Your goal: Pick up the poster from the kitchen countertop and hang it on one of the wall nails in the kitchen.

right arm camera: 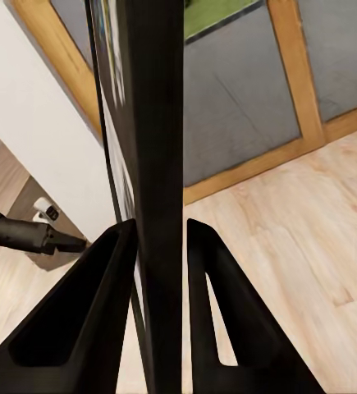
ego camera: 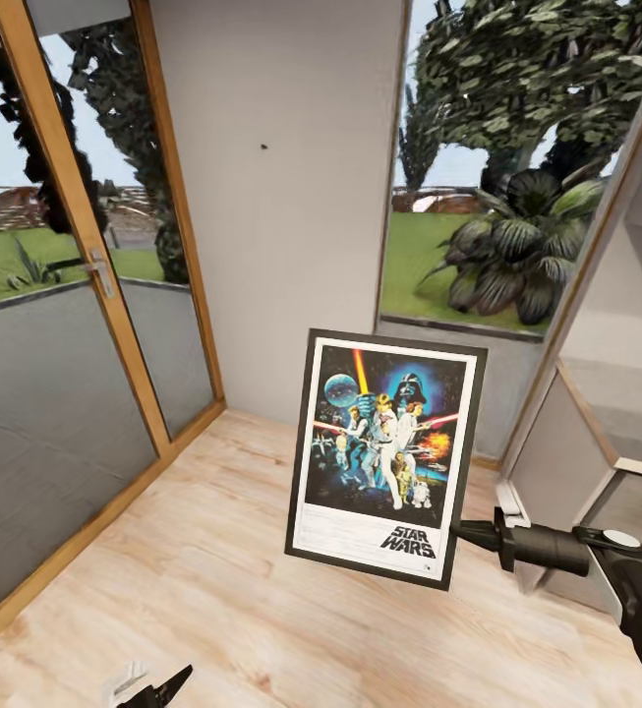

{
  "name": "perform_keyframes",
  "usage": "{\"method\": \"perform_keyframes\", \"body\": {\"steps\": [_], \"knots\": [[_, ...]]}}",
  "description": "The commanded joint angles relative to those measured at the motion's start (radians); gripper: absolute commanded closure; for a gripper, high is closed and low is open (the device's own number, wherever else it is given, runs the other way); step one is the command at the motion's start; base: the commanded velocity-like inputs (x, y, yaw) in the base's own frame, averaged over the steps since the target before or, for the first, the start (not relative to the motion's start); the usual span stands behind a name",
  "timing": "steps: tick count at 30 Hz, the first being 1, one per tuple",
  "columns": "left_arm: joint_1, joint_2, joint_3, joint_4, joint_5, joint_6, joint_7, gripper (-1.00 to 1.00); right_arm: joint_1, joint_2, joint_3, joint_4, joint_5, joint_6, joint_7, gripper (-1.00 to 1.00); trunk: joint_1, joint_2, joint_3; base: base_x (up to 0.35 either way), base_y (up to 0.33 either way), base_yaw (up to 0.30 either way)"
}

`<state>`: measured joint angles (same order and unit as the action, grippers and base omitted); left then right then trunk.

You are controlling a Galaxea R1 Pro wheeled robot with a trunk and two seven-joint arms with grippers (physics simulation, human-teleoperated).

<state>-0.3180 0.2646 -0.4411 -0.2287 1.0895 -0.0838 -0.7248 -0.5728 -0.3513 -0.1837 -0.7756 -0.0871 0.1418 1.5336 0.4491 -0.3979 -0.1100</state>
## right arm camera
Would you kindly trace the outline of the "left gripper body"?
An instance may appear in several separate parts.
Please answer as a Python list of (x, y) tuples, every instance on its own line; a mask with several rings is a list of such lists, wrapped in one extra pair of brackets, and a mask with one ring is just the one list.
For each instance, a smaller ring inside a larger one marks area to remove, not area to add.
[(7, 234), (7, 246), (10, 249), (21, 250), (22, 252), (28, 251), (53, 255), (57, 245), (48, 245), (48, 250), (42, 248), (45, 232), (50, 230), (50, 228), (55, 230), (49, 223), (15, 220)]

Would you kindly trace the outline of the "poster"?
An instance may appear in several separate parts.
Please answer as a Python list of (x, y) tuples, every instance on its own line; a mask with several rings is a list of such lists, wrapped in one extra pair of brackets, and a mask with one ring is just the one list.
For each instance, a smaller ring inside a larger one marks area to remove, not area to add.
[(148, 394), (182, 394), (184, 0), (85, 0), (117, 223)]

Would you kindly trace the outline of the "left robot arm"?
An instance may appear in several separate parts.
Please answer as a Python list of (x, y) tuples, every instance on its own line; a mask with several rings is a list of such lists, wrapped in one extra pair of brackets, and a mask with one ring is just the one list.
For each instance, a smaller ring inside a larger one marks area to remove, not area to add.
[(0, 213), (0, 246), (49, 255), (53, 255), (55, 249), (73, 253), (87, 251), (87, 241), (52, 227), (48, 220), (56, 220), (59, 213), (49, 200), (40, 197), (34, 207), (38, 210), (34, 222), (10, 219)]

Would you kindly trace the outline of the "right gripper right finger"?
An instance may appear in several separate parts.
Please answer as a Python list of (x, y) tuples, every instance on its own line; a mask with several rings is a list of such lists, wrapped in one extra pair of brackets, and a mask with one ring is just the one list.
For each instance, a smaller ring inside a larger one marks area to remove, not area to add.
[[(193, 394), (326, 394), (218, 233), (187, 220)], [(238, 366), (218, 358), (206, 274)]]

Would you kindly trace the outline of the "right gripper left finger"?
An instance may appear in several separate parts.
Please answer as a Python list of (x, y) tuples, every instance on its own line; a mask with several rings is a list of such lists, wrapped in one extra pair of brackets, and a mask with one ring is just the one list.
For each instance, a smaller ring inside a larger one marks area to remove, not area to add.
[(0, 344), (0, 394), (116, 394), (136, 222), (83, 238), (87, 251)]

